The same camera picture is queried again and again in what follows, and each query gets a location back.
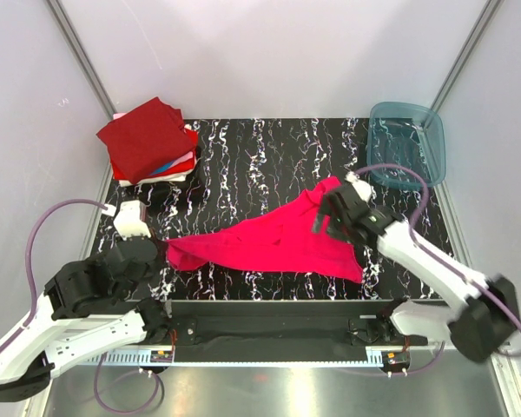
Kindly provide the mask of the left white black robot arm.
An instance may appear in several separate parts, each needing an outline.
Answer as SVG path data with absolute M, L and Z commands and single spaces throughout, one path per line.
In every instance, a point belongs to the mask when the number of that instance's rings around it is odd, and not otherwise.
M 146 298 L 116 312 L 166 266 L 155 238 L 120 240 L 112 249 L 64 265 L 36 300 L 36 313 L 0 340 L 0 403 L 40 394 L 74 366 L 126 345 L 159 344 L 170 332 L 165 307 Z

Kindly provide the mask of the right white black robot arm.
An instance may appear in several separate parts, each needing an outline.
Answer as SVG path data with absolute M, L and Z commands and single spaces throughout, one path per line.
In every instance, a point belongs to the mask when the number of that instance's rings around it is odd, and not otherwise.
M 369 185 L 343 184 L 322 196 L 313 232 L 377 250 L 416 275 L 443 307 L 394 301 L 379 315 L 378 337 L 396 344 L 406 336 L 450 342 L 466 359 L 483 363 L 515 334 L 521 320 L 515 286 L 459 263 L 418 235 L 385 207 L 369 206 Z

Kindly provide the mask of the bright pink t shirt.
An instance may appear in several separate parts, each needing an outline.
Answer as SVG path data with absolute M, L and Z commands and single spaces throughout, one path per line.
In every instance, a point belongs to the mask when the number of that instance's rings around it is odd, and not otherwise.
M 218 232 L 167 240 L 172 268 L 192 271 L 207 263 L 240 271 L 317 273 L 362 282 L 353 247 L 312 231 L 322 196 L 340 185 L 335 176 L 265 215 Z

